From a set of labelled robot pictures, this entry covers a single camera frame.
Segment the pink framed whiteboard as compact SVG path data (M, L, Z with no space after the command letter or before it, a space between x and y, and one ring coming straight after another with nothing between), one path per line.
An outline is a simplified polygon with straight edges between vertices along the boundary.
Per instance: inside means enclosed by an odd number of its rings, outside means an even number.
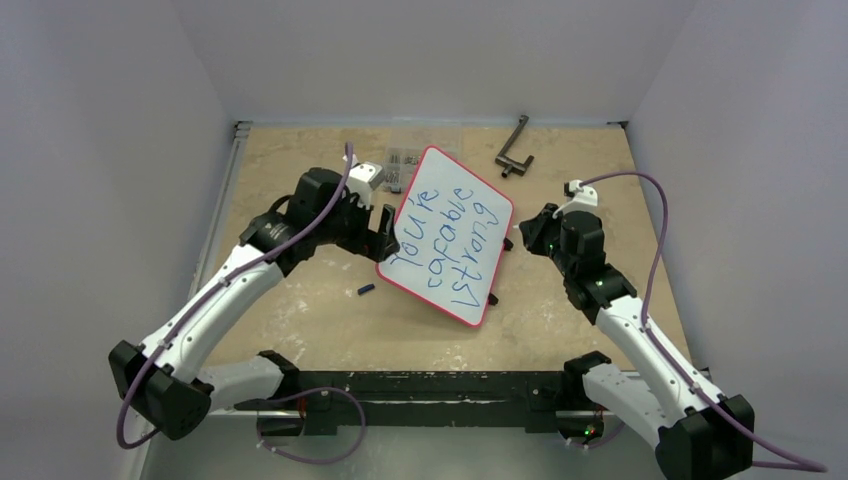
M436 146L427 147L395 220L399 250L376 267L388 283L479 327L514 203Z

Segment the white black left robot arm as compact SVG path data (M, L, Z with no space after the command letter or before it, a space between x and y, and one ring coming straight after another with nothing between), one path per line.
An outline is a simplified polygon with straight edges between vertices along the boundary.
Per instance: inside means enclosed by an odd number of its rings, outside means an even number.
M384 205L377 230L369 221L383 168L355 164L347 174L322 167L303 173L293 193L254 217L224 264L165 325L138 344L119 342L108 363L123 400L155 433L179 440L209 412L239 403L284 409L297 399L297 368L267 350L247 362L205 367L223 336L265 293L318 247L335 245L376 263L399 249L395 209Z

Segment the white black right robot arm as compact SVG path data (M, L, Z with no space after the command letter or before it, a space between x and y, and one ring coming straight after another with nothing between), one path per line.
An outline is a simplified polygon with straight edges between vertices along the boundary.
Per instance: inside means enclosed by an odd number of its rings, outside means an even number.
M565 363L564 399L614 413L653 449L668 479L726 479L752 467L753 442L739 429L753 428L753 407L699 372L646 313L635 287L606 260L601 219L548 203L519 231L527 251L549 258L562 274L571 304L639 374L629 380L591 352Z

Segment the clear plastic screw box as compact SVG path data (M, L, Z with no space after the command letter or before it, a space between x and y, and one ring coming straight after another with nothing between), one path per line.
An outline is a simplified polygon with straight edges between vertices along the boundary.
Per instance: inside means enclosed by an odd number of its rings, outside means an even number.
M383 188L393 194L404 193L428 146L439 147L452 158L459 159L462 140L462 127L457 122L400 119L393 123L382 163L386 174Z

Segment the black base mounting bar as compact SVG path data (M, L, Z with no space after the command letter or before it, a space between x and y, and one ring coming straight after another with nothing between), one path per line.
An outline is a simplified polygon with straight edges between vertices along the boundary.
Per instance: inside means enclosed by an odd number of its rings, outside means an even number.
M578 395L559 371L301 371L269 400L238 411L289 414L294 432L332 435L341 426L519 428L594 440L614 416Z

